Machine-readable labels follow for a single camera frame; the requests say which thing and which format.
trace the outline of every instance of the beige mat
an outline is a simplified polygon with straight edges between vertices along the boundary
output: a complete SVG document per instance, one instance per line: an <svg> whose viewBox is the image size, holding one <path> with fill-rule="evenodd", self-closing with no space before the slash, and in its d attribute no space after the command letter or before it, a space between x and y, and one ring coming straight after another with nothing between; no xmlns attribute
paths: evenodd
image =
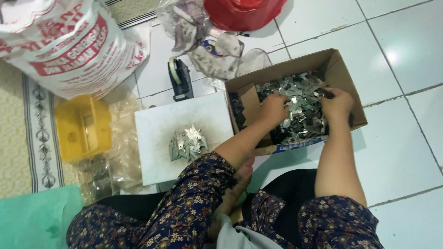
<svg viewBox="0 0 443 249"><path fill-rule="evenodd" d="M155 17L159 0L111 0L124 29ZM62 164L52 117L54 96L0 60L0 198L78 183Z"/></svg>

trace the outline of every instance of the yellow plastic container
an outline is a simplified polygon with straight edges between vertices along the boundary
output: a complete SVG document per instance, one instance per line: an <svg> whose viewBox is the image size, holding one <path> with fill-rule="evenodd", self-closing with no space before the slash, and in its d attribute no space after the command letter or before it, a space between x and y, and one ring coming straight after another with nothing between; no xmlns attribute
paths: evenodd
<svg viewBox="0 0 443 249"><path fill-rule="evenodd" d="M91 95L59 104L55 108L55 122L62 161L81 160L112 146L109 106Z"/></svg>

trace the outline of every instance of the cardboard box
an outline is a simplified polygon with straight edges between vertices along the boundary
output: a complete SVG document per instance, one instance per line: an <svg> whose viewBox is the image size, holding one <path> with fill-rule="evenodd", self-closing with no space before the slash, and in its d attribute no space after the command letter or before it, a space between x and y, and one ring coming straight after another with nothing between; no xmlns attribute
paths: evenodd
<svg viewBox="0 0 443 249"><path fill-rule="evenodd" d="M242 75L240 77L228 80L225 82L226 91L237 92L243 102L243 115L246 118L245 125L251 125L258 119L261 106L258 100L258 95L255 85L262 85L272 80L281 79L284 76L291 74L300 74L307 71L317 70L317 72L324 76L326 84L329 87L342 89L354 98L355 104L352 110L353 119L351 121L351 130L358 129L368 124L366 120L363 107L360 102L357 90L348 69L343 61L340 52L336 49L328 49L314 54L305 55L303 57L282 62L261 70ZM231 123L234 133L239 132L235 118L233 116L232 108L229 104L229 113L231 115ZM327 139L327 136L319 136L300 140L289 144L273 145L271 135L268 133L257 145L255 149L255 156L269 155L279 153L287 150L305 147L311 144L316 144Z"/></svg>

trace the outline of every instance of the white cutting board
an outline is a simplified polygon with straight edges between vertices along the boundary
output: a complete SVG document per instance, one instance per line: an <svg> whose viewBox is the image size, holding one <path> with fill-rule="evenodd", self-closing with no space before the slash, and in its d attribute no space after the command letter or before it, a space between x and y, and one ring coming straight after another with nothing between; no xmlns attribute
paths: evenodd
<svg viewBox="0 0 443 249"><path fill-rule="evenodd" d="M194 124L206 137L208 152L234 135L223 92L139 111L135 119L143 185L175 180L189 165L184 158L171 162L169 142L174 131L183 133Z"/></svg>

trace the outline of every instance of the green cloth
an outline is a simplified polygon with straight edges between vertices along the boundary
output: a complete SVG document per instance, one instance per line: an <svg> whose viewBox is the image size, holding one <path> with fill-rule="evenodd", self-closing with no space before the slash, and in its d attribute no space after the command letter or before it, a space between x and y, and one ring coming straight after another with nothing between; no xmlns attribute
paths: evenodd
<svg viewBox="0 0 443 249"><path fill-rule="evenodd" d="M0 247L67 249L66 232L83 207L77 185L0 200Z"/></svg>

